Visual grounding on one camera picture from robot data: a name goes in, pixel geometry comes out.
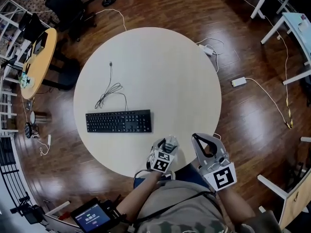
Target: black keyboard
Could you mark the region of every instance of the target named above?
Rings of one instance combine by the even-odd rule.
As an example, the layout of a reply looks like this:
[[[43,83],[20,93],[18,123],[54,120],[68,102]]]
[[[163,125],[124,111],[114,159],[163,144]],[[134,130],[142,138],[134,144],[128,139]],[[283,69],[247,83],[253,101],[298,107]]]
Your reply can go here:
[[[86,114],[89,133],[150,133],[150,110]]]

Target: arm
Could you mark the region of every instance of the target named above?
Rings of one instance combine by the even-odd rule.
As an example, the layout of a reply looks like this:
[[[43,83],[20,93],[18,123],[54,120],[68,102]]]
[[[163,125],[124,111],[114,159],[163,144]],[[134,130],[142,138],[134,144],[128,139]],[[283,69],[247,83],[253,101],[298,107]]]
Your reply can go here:
[[[234,225],[240,225],[248,219],[255,217],[253,209],[231,187],[219,191],[218,195]]]
[[[151,172],[148,177],[117,206],[118,212],[120,214],[126,214],[126,219],[133,222],[161,176],[162,173],[160,172]]]

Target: person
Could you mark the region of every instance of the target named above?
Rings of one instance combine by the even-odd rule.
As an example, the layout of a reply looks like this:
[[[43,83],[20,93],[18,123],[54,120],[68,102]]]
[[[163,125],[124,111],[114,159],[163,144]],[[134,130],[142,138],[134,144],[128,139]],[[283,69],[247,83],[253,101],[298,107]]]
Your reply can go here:
[[[255,215],[250,205],[231,187],[218,191],[219,198],[235,229],[226,226],[222,211],[207,183],[193,168],[180,170],[188,180],[160,181],[162,173],[147,177],[117,206],[129,224],[121,223],[114,232],[138,233],[280,233],[271,211]]]

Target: round white table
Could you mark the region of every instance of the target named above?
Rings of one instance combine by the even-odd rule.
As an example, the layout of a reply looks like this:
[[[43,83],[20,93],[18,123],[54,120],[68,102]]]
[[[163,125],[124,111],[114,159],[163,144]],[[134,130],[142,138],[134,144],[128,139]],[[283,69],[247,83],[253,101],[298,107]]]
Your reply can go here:
[[[122,111],[124,96],[112,94],[94,109],[111,85],[120,82],[129,110],[151,110],[152,133],[88,133],[86,113]],[[81,140],[105,167],[133,177],[144,169],[151,146],[174,135],[180,150],[177,171],[196,158],[193,133],[213,135],[221,110],[215,68],[190,39],[162,28],[138,28],[103,43],[83,67],[74,92],[74,118]]]

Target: strap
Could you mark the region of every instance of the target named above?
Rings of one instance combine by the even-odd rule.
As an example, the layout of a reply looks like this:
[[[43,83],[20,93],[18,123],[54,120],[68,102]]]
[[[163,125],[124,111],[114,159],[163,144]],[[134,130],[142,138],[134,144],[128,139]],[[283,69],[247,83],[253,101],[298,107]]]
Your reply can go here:
[[[190,197],[190,198],[188,198],[188,199],[185,199],[185,200],[183,200],[183,201],[181,201],[181,202],[178,202],[178,203],[176,203],[176,204],[173,204],[173,205],[171,205],[171,206],[168,206],[168,207],[166,207],[166,208],[163,208],[163,209],[161,209],[161,210],[159,210],[159,211],[157,211],[157,212],[154,212],[154,213],[150,214],[149,216],[145,216],[145,217],[143,217],[143,218],[137,219],[137,220],[135,221],[134,225],[140,224],[140,223],[142,223],[142,222],[144,222],[144,221],[147,221],[147,220],[149,220],[149,219],[151,219],[151,218],[154,218],[154,217],[156,217],[156,216],[158,216],[158,215],[160,215],[160,214],[166,212],[167,210],[171,209],[172,207],[174,207],[174,206],[176,206],[176,205],[178,205],[178,204],[180,204],[180,203],[182,203],[182,202],[185,202],[185,201],[187,201],[187,200],[190,200],[190,199],[199,197],[199,196],[201,196],[201,195],[203,195],[204,197],[207,198],[207,195],[212,195],[212,194],[214,194],[214,193],[208,192],[208,191],[199,192],[198,194],[196,194],[196,195],[194,195],[194,196],[192,196],[192,197]],[[219,207],[216,203],[214,203],[213,201],[212,201],[212,203],[213,203],[213,204],[215,205],[215,207],[221,212],[220,207]]]

